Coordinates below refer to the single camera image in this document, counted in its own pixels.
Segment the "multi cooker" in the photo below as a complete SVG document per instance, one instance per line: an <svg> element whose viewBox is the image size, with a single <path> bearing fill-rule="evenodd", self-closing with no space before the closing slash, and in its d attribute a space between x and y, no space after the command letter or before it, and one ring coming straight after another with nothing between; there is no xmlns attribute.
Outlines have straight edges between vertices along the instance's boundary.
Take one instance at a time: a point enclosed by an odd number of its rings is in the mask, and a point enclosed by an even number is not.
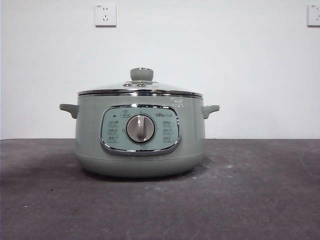
<svg viewBox="0 0 320 240"><path fill-rule="evenodd" d="M77 105L60 104L76 119L75 154L98 174L160 177L186 172L204 159L205 123L218 105L203 95L153 81L134 68L131 81L78 92Z"/></svg>

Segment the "rotary dial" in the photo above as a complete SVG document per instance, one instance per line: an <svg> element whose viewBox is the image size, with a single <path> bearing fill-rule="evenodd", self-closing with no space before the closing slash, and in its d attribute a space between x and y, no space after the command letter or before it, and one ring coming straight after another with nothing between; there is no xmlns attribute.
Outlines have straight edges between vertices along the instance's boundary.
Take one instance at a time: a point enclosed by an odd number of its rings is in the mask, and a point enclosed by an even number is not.
<svg viewBox="0 0 320 240"><path fill-rule="evenodd" d="M132 141L145 143L154 135L155 125L148 116L136 115L128 121L126 133Z"/></svg>

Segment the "chrome trim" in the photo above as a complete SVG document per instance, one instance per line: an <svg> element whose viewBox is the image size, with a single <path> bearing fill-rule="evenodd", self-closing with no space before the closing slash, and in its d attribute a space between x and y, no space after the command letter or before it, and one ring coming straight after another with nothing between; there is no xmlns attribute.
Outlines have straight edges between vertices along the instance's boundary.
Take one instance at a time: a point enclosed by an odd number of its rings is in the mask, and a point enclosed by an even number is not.
<svg viewBox="0 0 320 240"><path fill-rule="evenodd" d="M119 109L119 108L155 108L155 107L160 108L160 109L170 109L175 114L176 122L177 122L177 126L178 126L178 138L171 146L168 146L166 148L161 148L161 149L155 149L155 150L123 150L123 149L109 146L103 140L102 130L103 130L103 125L104 125L104 118L105 118L107 111L109 111L111 109ZM124 156L154 156L154 155L161 155L161 154L169 154L177 148L177 146L179 145L180 140L181 140L181 129L180 129L179 117L178 117L176 110L174 110L170 106L161 106L161 105L155 105L155 104L148 104L147 105L147 104L137 104L137 103L111 106L111 107L107 108L102 114L99 140L100 140L100 143L104 146L104 148L111 154L124 155Z"/></svg>
<svg viewBox="0 0 320 240"><path fill-rule="evenodd" d="M203 100L202 94L199 95L185 95L185 94L173 94L173 93L151 93L151 92L144 92L141 93L140 91L137 92L123 92L123 93L86 93L86 94L79 94L79 96L89 96L89 97L102 97L102 96L151 96L151 97L177 97L177 98L190 98L190 99L201 99Z"/></svg>
<svg viewBox="0 0 320 240"><path fill-rule="evenodd" d="M142 82L139 82L139 83L137 83L136 85L137 85L138 87L144 87L144 86L145 86L145 84L142 83Z"/></svg>
<svg viewBox="0 0 320 240"><path fill-rule="evenodd" d="M202 97L203 95L197 92L191 91L178 91L178 90L161 90L161 89L98 89L98 90L87 90L80 91L78 95L87 95L87 94L127 94L127 93L136 93L136 94L178 94L178 95L190 95Z"/></svg>

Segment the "pot handle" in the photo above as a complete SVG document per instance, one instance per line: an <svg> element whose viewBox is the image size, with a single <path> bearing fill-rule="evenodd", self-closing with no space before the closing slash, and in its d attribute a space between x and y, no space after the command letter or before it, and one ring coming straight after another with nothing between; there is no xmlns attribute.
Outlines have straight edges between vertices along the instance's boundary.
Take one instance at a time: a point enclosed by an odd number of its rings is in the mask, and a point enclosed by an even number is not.
<svg viewBox="0 0 320 240"><path fill-rule="evenodd" d="M79 112L79 105L60 104L60 110L71 113L73 119L76 119Z"/></svg>
<svg viewBox="0 0 320 240"><path fill-rule="evenodd" d="M203 118L207 119L211 113L217 112L219 110L220 110L219 105L203 106L202 107Z"/></svg>

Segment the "pot base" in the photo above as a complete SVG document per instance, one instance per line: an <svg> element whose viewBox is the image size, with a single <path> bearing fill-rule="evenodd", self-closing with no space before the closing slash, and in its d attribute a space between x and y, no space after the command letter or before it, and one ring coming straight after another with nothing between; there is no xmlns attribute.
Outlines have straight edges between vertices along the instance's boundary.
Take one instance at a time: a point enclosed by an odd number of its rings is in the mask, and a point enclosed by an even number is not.
<svg viewBox="0 0 320 240"><path fill-rule="evenodd" d="M169 160L119 161L78 155L80 165L97 174L121 178L154 178L183 173L204 159L203 154Z"/></svg>

